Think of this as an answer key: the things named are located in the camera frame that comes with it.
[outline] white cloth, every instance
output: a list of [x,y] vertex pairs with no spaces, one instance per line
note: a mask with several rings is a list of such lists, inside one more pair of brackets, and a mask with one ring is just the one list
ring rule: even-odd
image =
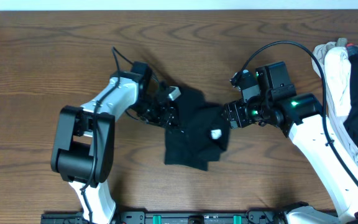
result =
[[[336,46],[336,42],[318,45],[313,54],[318,59],[326,77],[326,97],[331,126],[338,140],[358,165],[358,148],[343,125],[351,110],[351,63],[346,48]],[[313,60],[312,65],[321,78],[317,65]]]

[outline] wooden surface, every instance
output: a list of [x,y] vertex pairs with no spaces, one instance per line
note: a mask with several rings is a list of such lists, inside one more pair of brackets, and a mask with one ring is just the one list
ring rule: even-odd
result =
[[[161,80],[227,103],[241,97],[229,79],[259,47],[288,39],[313,49],[338,37],[358,44],[358,11],[0,12],[0,223],[38,223],[43,212],[81,208],[50,170],[53,139],[60,109],[107,85],[116,69],[112,44],[150,63]],[[250,69],[279,60],[298,93],[321,98],[310,58],[292,46],[266,50]],[[117,122],[109,177],[117,203],[240,211],[303,200],[333,209],[308,161],[279,129],[232,131],[229,149],[208,172],[165,166],[163,138],[162,129],[126,116]]]

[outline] wooden table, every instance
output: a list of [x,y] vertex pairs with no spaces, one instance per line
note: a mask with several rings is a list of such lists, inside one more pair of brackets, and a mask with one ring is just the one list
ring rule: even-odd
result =
[[[358,44],[358,11],[0,12],[0,223],[38,223],[43,212],[81,208],[50,169],[53,139],[60,109],[107,85],[113,44],[160,79],[223,104],[241,97],[229,79],[259,47],[288,39],[313,50],[338,37]],[[280,60],[298,93],[321,99],[311,59],[295,47],[268,49],[250,68]],[[124,207],[241,211],[303,200],[333,209],[308,161],[271,126],[232,131],[208,172],[165,166],[161,128],[123,116],[115,137],[109,185]]]

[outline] white background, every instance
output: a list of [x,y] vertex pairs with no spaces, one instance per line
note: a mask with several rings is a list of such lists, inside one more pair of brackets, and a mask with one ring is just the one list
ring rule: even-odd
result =
[[0,0],[0,11],[200,9],[358,9],[358,0]]

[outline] robotic arm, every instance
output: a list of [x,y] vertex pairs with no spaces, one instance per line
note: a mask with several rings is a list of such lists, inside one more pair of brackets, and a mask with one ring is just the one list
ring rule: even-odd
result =
[[[84,220],[114,222],[116,204],[110,196],[106,179],[113,161],[114,123],[126,109],[136,111],[145,123],[180,128],[175,104],[181,95],[180,89],[159,84],[156,94],[150,95],[147,89],[151,76],[152,70],[147,64],[134,62],[130,72],[118,70],[113,74],[109,85],[95,99],[79,108],[66,106],[60,112],[51,166],[78,194],[84,209]],[[275,215],[275,220],[278,223],[280,220],[287,223],[348,223],[358,218],[358,185],[326,142],[322,125],[324,107],[311,93],[296,94],[285,64],[278,62],[259,67],[255,75],[243,69],[230,82],[242,95],[240,100],[224,105],[223,116],[231,128],[244,128],[254,123],[280,128],[310,161],[332,198],[338,215],[333,217],[305,205],[281,211]],[[329,122],[327,129],[335,141],[336,136]],[[91,145],[76,142],[74,136],[88,136],[93,138],[93,142]],[[358,180],[358,167],[341,144],[335,144],[335,147]],[[86,184],[90,187],[83,190]],[[233,222],[242,224],[242,216],[235,217]],[[269,215],[265,213],[260,217],[269,220]],[[161,224],[161,216],[159,219],[158,222],[158,218],[153,217],[152,223]]]

